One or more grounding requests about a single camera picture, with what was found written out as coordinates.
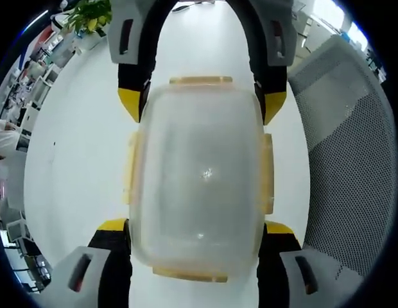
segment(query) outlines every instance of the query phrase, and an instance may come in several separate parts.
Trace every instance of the wall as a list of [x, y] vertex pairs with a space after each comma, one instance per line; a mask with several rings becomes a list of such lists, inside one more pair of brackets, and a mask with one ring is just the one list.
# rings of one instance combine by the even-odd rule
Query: wall
[[343, 23], [340, 29], [347, 33], [349, 32], [351, 26], [352, 26], [352, 18], [350, 17], [349, 14], [345, 13], [345, 18], [343, 19]]
[[318, 49], [325, 41], [327, 41], [333, 34], [334, 32], [329, 31], [329, 28], [324, 26], [321, 22], [313, 20], [304, 46], [308, 48], [310, 52], [313, 52]]
[[296, 0], [296, 1], [306, 4], [306, 6], [303, 8], [302, 11], [307, 16], [310, 16], [313, 13], [313, 5], [315, 4], [315, 1], [320, 1], [320, 0]]

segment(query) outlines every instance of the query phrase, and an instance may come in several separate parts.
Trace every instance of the gray mesh chair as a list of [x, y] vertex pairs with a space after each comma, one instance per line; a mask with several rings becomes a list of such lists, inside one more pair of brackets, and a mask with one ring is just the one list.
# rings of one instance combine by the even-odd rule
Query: gray mesh chair
[[365, 276], [384, 244], [398, 191], [389, 102], [365, 61], [339, 36], [290, 72], [289, 82], [309, 150], [304, 246]]

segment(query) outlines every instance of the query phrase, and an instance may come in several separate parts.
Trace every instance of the desk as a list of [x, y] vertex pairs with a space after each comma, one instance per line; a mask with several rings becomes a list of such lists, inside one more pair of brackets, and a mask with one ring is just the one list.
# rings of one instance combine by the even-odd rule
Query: desk
[[[253, 89], [245, 34], [227, 3], [169, 15], [160, 35], [152, 88], [172, 76], [228, 75]], [[127, 217], [122, 204], [127, 144], [137, 124], [117, 96], [117, 65], [106, 42], [74, 56], [38, 115], [26, 159], [24, 200], [30, 232], [54, 266], [87, 245], [108, 219]], [[269, 217], [304, 240], [309, 160], [302, 121], [288, 98], [266, 127], [273, 135], [275, 213]], [[243, 280], [204, 284], [155, 276], [132, 257], [130, 307], [257, 307], [255, 268]]]

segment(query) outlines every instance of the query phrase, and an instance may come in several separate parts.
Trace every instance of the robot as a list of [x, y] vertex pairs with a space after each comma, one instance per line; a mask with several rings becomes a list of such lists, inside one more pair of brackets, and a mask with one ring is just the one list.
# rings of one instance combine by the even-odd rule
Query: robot
[[[122, 104], [140, 122], [150, 89], [160, 30], [177, 0], [111, 0], [110, 55]], [[254, 90], [266, 125], [286, 99], [287, 66], [295, 56], [293, 0], [227, 0], [248, 42]], [[128, 307], [132, 278], [129, 220], [102, 224], [53, 270], [34, 299], [41, 307]], [[321, 272], [333, 261], [302, 250], [290, 228], [266, 222], [259, 247], [259, 307], [333, 307], [345, 293]]]

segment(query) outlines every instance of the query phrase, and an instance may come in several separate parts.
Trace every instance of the transparent plastic box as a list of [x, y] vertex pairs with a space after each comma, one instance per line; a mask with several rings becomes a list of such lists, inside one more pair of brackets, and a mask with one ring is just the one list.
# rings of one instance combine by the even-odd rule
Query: transparent plastic box
[[132, 255], [160, 275], [217, 281], [257, 260], [266, 201], [263, 122], [254, 93], [225, 81], [173, 80], [145, 106], [130, 233]]

